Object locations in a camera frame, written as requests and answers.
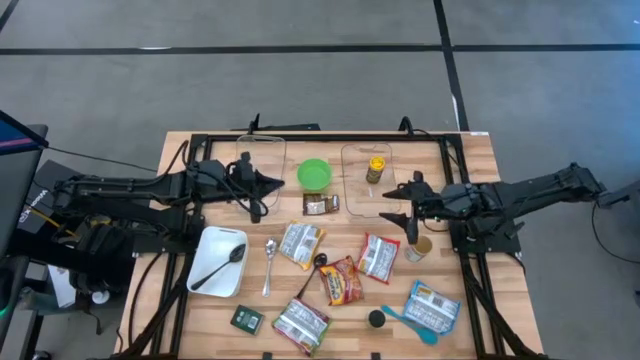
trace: small tin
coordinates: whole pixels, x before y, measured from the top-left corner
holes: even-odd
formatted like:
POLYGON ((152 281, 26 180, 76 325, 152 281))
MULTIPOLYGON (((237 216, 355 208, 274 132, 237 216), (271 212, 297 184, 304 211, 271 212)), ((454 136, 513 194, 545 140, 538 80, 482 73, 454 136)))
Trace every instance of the small tin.
POLYGON ((384 158, 382 156, 374 156, 369 161, 369 169, 367 170, 367 182, 369 184, 377 184, 382 177, 384 171, 384 158))

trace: black spoon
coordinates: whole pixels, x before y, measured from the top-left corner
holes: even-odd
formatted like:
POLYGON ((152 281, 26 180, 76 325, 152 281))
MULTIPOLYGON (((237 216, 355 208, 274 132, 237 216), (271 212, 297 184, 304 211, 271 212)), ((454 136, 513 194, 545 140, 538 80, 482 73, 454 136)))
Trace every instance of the black spoon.
POLYGON ((311 278, 313 277, 313 274, 316 272, 316 269, 319 266, 325 266, 325 265, 327 265, 327 254, 320 253, 313 258, 313 271, 311 271, 311 275, 309 275, 307 282, 304 283, 304 286, 302 287, 298 295, 296 295, 297 299, 302 299, 302 295, 304 294, 304 291, 307 289, 307 285, 309 285, 309 281, 311 281, 311 278))
POLYGON ((215 275, 218 271, 220 271, 220 269, 227 266, 228 264, 242 260, 242 257, 244 257, 244 250, 246 248, 247 248, 246 244, 241 244, 236 246, 233 250, 231 250, 231 253, 229 253, 229 261, 220 265, 220 267, 215 269, 211 274, 196 281, 193 285, 191 285, 191 290, 198 290, 202 285, 204 285, 204 283, 207 282, 207 280, 211 279, 213 275, 215 275))

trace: white bowl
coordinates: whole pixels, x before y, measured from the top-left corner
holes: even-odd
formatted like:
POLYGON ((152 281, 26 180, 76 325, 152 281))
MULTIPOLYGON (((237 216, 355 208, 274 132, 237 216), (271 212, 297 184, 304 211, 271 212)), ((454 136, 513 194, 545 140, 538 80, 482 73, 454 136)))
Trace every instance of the white bowl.
POLYGON ((197 294, 219 297, 235 296, 240 290, 240 282, 242 281, 242 274, 248 257, 249 242, 247 241, 246 233, 240 230, 215 226, 205 228, 202 231, 202 236, 200 236, 200 244, 193 259, 191 272, 189 272, 187 288, 197 294), (191 289, 193 283, 229 261, 231 250, 241 244, 246 245, 242 261, 226 265, 200 286, 198 290, 191 289))

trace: green bowl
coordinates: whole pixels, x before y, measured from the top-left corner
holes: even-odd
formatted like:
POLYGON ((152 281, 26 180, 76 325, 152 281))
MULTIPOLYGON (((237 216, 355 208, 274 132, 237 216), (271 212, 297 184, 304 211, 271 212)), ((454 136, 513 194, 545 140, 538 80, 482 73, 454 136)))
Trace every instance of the green bowl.
POLYGON ((298 181, 305 190, 320 191, 331 183, 331 166, 320 159, 305 160, 298 167, 298 181))

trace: wheel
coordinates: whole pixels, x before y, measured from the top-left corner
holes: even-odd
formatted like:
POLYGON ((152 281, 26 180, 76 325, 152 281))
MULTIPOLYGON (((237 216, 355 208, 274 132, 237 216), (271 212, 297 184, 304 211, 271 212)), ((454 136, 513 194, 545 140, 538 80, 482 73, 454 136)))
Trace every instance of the wheel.
POLYGON ((46 351, 36 351, 31 360, 53 360, 53 357, 46 351))

